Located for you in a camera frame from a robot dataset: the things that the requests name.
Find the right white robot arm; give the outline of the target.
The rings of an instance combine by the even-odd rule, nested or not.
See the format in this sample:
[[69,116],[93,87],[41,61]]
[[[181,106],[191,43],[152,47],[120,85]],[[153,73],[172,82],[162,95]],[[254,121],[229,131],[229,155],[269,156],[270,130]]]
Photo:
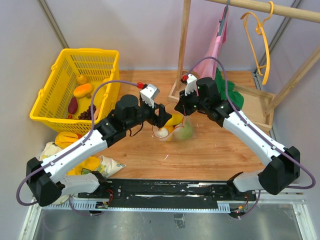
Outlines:
[[249,190],[265,190],[277,195],[300,176],[300,152],[270,138],[258,128],[242,110],[221,99],[216,82],[210,77],[197,79],[184,75],[181,80],[185,89],[179,93],[175,110],[184,116],[194,112],[206,115],[211,121],[237,136],[249,147],[260,162],[263,170],[240,172],[233,176],[226,188],[232,200],[240,199]]

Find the green cabbage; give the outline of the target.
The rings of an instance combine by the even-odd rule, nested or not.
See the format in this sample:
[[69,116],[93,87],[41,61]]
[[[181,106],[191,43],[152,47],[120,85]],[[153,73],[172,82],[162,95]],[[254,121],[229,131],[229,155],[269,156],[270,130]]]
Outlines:
[[178,126],[173,133],[173,137],[176,141],[184,141],[191,139],[194,136],[193,125],[189,122],[185,122],[184,125]]

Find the yellow bananas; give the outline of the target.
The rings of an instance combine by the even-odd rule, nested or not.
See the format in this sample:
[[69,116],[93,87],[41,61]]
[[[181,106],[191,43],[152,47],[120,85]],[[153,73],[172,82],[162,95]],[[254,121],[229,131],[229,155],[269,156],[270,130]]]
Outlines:
[[165,123],[165,127],[172,127],[179,125],[183,121],[183,115],[179,113],[173,113],[172,117]]

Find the white garlic toy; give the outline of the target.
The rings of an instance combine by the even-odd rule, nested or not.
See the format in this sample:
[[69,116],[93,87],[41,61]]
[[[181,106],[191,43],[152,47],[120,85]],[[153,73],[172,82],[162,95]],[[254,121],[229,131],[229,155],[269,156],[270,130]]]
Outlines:
[[162,127],[160,129],[156,129],[155,132],[154,132],[154,135],[157,137],[157,138],[165,138],[167,135],[169,135],[169,131],[167,128],[165,127]]

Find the yellow bell pepper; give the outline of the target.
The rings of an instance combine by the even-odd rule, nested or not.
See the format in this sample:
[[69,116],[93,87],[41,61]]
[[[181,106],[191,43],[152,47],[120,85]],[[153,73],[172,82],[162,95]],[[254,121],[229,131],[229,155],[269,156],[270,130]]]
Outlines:
[[171,132],[174,131],[174,127],[173,126],[165,126],[165,128],[167,129],[168,133],[170,134]]

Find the clear zip bag orange zipper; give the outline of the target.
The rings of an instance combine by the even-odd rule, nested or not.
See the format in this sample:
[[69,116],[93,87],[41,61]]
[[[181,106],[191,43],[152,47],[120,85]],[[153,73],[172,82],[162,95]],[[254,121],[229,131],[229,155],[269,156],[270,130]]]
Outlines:
[[169,102],[165,105],[165,110],[171,114],[171,118],[164,127],[152,127],[153,135],[162,142],[179,142],[197,137],[190,117],[176,111],[176,104],[176,102]]

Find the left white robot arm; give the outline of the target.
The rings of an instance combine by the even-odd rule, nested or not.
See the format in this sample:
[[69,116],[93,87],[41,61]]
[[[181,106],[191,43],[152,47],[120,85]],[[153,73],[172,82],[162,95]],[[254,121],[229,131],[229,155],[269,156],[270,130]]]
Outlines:
[[52,204],[62,195],[91,193],[101,198],[107,193],[107,185],[100,173],[92,171],[72,176],[67,173],[88,157],[125,138],[132,128],[144,122],[162,128],[171,117],[163,104],[149,106],[142,98],[126,94],[114,110],[82,138],[42,161],[31,158],[26,164],[26,184],[41,207]]

